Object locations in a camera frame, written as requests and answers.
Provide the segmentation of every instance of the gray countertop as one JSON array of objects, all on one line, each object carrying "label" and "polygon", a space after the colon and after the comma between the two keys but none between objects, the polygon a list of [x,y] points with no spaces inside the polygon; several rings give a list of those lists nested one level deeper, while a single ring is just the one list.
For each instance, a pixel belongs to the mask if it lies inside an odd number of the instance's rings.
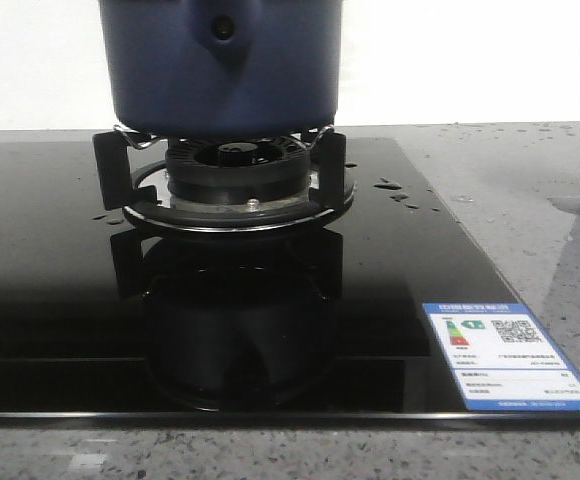
[{"label": "gray countertop", "polygon": [[[580,123],[340,131],[396,138],[580,370]],[[580,431],[0,429],[10,478],[579,479]]]}]

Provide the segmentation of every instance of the sticker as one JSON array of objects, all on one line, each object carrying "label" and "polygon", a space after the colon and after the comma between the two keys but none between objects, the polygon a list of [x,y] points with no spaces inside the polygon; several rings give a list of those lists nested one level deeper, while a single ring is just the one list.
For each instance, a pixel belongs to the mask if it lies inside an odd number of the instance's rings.
[{"label": "sticker", "polygon": [[580,410],[580,374],[525,305],[423,308],[468,410]]}]

